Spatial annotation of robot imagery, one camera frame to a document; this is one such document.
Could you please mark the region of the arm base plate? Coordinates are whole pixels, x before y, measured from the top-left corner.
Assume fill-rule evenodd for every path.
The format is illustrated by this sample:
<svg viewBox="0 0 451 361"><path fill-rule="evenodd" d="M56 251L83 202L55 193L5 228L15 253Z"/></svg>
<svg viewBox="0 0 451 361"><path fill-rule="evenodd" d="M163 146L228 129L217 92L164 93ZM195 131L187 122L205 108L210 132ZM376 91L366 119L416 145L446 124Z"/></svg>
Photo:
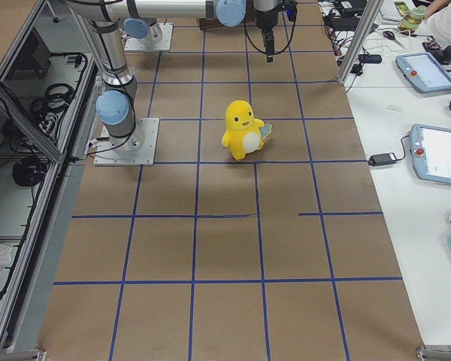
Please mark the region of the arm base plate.
<svg viewBox="0 0 451 361"><path fill-rule="evenodd" d="M124 50L127 53L155 53L169 51L173 34L172 23L128 23L123 25L126 34Z"/></svg>
<svg viewBox="0 0 451 361"><path fill-rule="evenodd" d="M93 164L96 166L153 165L159 134L159 118L137 118L135 132L123 145L117 138L109 139L108 130L102 126Z"/></svg>

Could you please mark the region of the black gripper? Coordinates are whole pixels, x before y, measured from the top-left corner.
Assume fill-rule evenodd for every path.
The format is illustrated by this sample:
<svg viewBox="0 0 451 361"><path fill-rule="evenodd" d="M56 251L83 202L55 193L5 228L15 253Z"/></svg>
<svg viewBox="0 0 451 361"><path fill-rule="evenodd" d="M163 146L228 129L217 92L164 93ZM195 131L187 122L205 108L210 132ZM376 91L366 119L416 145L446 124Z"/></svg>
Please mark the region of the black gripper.
<svg viewBox="0 0 451 361"><path fill-rule="evenodd" d="M254 16L256 26L262 31L266 62L273 62L275 40L273 28L277 25L278 0L254 0Z"/></svg>

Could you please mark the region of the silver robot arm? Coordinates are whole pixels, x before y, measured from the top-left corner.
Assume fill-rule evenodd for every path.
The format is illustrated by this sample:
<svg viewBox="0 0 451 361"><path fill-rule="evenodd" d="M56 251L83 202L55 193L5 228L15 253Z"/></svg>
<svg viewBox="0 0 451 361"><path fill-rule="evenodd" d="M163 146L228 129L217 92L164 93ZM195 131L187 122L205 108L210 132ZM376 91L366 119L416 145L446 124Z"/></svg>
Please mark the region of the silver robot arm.
<svg viewBox="0 0 451 361"><path fill-rule="evenodd" d="M240 24L246 16L245 1L67 1L84 21L83 33L102 65L102 77L110 88L131 84L136 78L129 69L120 36L119 21L156 18L201 18L219 20L228 27Z"/></svg>
<svg viewBox="0 0 451 361"><path fill-rule="evenodd" d="M163 38L162 29L156 18L126 18L123 20L123 30L129 37L142 43L152 44Z"/></svg>

